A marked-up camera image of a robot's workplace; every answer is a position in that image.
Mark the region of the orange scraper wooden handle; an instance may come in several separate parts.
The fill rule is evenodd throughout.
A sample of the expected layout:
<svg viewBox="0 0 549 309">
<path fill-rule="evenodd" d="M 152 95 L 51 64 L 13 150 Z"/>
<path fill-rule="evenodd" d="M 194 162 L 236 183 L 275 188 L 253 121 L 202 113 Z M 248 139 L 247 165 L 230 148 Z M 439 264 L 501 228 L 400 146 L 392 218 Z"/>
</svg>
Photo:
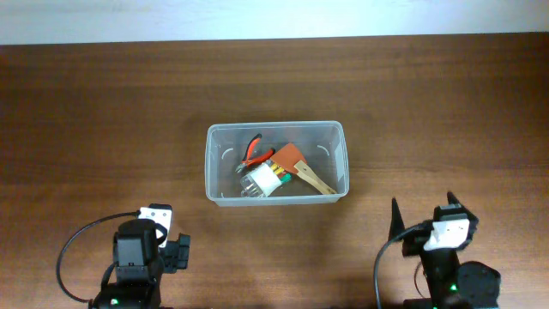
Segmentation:
<svg viewBox="0 0 549 309">
<path fill-rule="evenodd" d="M 271 157 L 271 160 L 288 173 L 301 178 L 303 181 L 313 186 L 323 195 L 331 195 L 336 193 L 333 188 L 322 181 L 313 169 L 308 166 L 305 157 L 293 143 L 288 143 L 284 147 L 280 148 Z"/>
</svg>

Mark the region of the clear plastic container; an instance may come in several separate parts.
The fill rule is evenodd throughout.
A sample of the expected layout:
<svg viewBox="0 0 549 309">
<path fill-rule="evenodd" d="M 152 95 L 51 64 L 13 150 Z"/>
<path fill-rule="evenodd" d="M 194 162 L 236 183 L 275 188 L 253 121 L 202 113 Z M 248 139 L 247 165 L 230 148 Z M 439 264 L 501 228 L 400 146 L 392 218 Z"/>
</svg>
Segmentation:
<svg viewBox="0 0 549 309">
<path fill-rule="evenodd" d="M 250 140 L 262 136 L 254 156 L 292 143 L 301 151 L 312 171 L 335 190 L 323 195 L 293 175 L 268 197 L 243 197 L 240 180 L 247 174 L 236 171 Z M 350 189 L 347 145 L 337 121 L 290 121 L 214 124 L 207 134 L 205 149 L 205 191 L 221 207 L 335 203 Z"/>
</svg>

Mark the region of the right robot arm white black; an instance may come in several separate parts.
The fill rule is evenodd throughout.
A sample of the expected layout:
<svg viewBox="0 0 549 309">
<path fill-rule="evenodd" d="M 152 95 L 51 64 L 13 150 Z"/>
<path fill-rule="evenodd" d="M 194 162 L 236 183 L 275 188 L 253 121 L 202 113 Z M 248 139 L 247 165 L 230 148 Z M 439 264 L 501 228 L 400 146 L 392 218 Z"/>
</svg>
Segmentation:
<svg viewBox="0 0 549 309">
<path fill-rule="evenodd" d="M 452 192 L 430 220 L 406 227 L 391 201 L 388 241 L 402 243 L 402 256 L 419 257 L 429 295 L 403 301 L 405 309 L 497 308 L 501 274 L 477 261 L 462 263 L 458 252 L 473 241 L 479 219 Z"/>
</svg>

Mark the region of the red handled pliers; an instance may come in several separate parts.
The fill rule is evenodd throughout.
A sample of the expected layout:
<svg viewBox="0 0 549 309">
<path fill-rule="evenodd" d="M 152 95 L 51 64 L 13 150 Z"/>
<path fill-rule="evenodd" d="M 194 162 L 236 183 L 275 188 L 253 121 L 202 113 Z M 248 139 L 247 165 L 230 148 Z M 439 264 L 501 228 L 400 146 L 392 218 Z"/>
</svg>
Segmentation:
<svg viewBox="0 0 549 309">
<path fill-rule="evenodd" d="M 276 152 L 274 148 L 270 148 L 267 152 L 264 154 L 255 156 L 254 150 L 257 146 L 257 144 L 261 141 L 262 134 L 258 133 L 256 134 L 248 143 L 247 148 L 244 152 L 243 159 L 241 162 L 237 165 L 235 168 L 236 173 L 243 172 L 246 168 L 253 167 L 255 165 L 261 164 L 264 161 L 268 160 L 271 156 L 273 156 Z"/>
</svg>

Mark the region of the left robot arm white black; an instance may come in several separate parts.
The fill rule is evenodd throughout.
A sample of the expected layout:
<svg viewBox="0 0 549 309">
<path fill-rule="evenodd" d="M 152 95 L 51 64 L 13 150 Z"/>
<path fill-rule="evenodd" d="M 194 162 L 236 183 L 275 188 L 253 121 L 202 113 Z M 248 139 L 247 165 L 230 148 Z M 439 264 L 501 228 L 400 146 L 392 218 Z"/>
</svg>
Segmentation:
<svg viewBox="0 0 549 309">
<path fill-rule="evenodd" d="M 164 274 L 188 267 L 190 236 L 168 240 L 167 229 L 150 219 L 121 224 L 113 238 L 113 263 L 105 271 L 93 309 L 160 309 Z"/>
</svg>

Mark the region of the clear case coloured bits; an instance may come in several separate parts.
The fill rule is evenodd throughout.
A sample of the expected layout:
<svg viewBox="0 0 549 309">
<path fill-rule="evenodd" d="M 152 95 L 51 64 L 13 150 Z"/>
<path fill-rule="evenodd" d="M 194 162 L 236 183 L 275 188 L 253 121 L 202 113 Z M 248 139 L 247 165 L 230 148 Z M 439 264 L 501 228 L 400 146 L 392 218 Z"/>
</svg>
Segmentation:
<svg viewBox="0 0 549 309">
<path fill-rule="evenodd" d="M 283 167 L 267 160 L 241 178 L 241 197 L 269 197 L 291 179 Z"/>
</svg>

